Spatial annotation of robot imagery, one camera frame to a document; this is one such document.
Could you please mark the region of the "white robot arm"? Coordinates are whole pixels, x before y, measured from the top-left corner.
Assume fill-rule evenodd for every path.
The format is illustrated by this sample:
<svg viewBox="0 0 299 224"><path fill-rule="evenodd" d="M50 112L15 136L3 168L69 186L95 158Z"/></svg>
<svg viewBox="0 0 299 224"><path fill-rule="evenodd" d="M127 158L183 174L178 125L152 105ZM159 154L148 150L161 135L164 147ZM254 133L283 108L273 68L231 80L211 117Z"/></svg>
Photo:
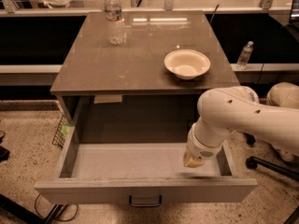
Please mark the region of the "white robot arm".
<svg viewBox="0 0 299 224"><path fill-rule="evenodd" d="M233 131L269 143L284 161L299 156L299 86L281 82L267 93L266 103L246 86L212 89L198 102L183 156L186 167L199 167L216 156Z"/></svg>

